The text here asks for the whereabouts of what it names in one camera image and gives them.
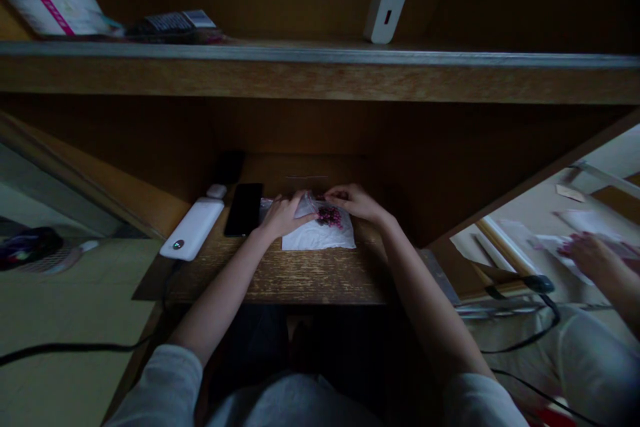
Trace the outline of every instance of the white router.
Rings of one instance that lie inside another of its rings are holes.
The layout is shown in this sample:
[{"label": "white router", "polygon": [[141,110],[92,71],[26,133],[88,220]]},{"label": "white router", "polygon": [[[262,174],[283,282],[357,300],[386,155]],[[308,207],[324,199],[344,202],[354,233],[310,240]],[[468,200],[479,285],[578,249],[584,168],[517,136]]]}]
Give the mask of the white router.
[{"label": "white router", "polygon": [[400,20],[405,0],[371,0],[364,36],[372,43],[389,43]]}]

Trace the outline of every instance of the wire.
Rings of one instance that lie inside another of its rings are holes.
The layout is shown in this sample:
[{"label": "wire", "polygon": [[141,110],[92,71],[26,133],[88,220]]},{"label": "wire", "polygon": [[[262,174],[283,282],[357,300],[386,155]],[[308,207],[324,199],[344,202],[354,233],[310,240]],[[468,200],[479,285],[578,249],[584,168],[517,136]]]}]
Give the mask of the wire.
[{"label": "wire", "polygon": [[[174,262],[171,266],[171,273],[165,278],[165,283],[162,291],[162,308],[163,312],[167,311],[167,293],[169,291],[169,281],[173,276],[180,270],[182,267],[183,261],[178,260]],[[23,348],[21,350],[16,350],[15,352],[11,352],[0,357],[0,368],[8,365],[12,362],[17,362],[18,360],[22,360],[27,357],[33,357],[36,355],[42,354],[54,354],[61,352],[132,352],[136,350],[138,347],[144,345],[148,342],[156,333],[143,338],[133,345],[122,345],[122,344],[93,344],[93,343],[52,343],[52,344],[40,344],[33,347]]]},{"label": "wire", "polygon": [[562,405],[560,402],[558,402],[556,399],[554,399],[551,396],[546,395],[544,392],[542,392],[540,389],[532,386],[530,383],[525,382],[524,380],[516,377],[515,375],[512,375],[508,372],[505,372],[504,370],[498,370],[498,369],[491,369],[491,371],[494,374],[500,374],[500,375],[504,375],[507,377],[511,377],[512,379],[516,379],[518,382],[520,382],[521,384],[525,385],[526,387],[530,388],[532,391],[534,391],[536,394],[538,394],[540,397],[544,397],[545,399],[547,399],[548,401],[550,401],[552,404],[560,407],[563,410],[566,410],[568,413],[570,413],[572,416],[574,417],[578,417],[579,419],[584,420],[586,423],[591,424],[593,426],[601,426],[602,424],[598,424],[597,422],[594,422],[593,420],[591,420],[588,417],[585,417],[582,414],[579,414],[578,412],[576,412],[574,409],[570,409],[569,407]]},{"label": "wire", "polygon": [[538,332],[536,334],[533,334],[531,337],[529,337],[528,339],[524,339],[522,342],[518,342],[517,344],[512,345],[511,347],[507,347],[507,348],[504,348],[502,350],[489,350],[489,351],[481,350],[480,352],[482,352],[483,354],[504,354],[506,352],[513,352],[514,350],[518,350],[518,349],[527,347],[527,346],[537,342],[538,340],[540,340],[545,335],[547,335],[556,325],[558,325],[560,323],[560,320],[561,320],[560,310],[558,310],[558,306],[548,296],[540,295],[540,298],[553,311],[553,320],[551,321],[551,325],[549,327],[545,328],[544,330],[541,330],[540,332]]},{"label": "wire", "polygon": [[171,281],[173,276],[178,272],[178,270],[180,270],[183,262],[184,262],[183,260],[177,260],[173,262],[173,265],[171,266],[171,272],[165,278],[165,283],[164,283],[164,286],[162,287],[162,312],[167,311],[167,296],[169,295],[169,282]]},{"label": "wire", "polygon": [[33,347],[16,350],[10,354],[0,357],[0,368],[7,364],[22,360],[27,357],[33,357],[41,354],[52,354],[55,352],[132,352],[138,347],[148,342],[154,334],[143,338],[136,344],[131,346],[121,344],[41,344]]}]

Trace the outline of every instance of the black phone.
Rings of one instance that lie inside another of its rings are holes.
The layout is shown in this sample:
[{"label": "black phone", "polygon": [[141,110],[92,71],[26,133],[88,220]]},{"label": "black phone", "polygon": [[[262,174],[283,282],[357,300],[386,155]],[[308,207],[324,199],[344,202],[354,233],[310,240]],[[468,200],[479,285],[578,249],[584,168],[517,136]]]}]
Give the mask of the black phone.
[{"label": "black phone", "polygon": [[246,237],[258,226],[262,187],[262,183],[236,185],[225,237]]}]

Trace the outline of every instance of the floor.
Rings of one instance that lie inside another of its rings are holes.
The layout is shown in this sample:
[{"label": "floor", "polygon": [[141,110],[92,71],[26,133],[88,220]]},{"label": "floor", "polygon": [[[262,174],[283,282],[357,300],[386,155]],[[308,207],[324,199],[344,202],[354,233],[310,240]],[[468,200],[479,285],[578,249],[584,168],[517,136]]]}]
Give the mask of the floor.
[{"label": "floor", "polygon": [[[135,343],[151,302],[133,302],[157,240],[108,239],[56,276],[0,273],[0,354],[47,342]],[[130,354],[49,354],[0,370],[0,425],[98,426]]]}]

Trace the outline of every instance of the white device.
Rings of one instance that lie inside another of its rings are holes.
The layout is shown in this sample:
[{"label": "white device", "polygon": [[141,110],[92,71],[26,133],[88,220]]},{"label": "white device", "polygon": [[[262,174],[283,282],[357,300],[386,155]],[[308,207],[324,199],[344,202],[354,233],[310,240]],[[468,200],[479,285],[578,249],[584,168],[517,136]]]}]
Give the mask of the white device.
[{"label": "white device", "polygon": [[160,249],[160,255],[190,262],[200,252],[225,203],[200,197]]},{"label": "white device", "polygon": [[227,188],[219,183],[214,183],[207,190],[207,197],[209,198],[223,198],[227,194]]},{"label": "white device", "polygon": [[391,41],[405,0],[371,0],[364,36],[372,43]]}]

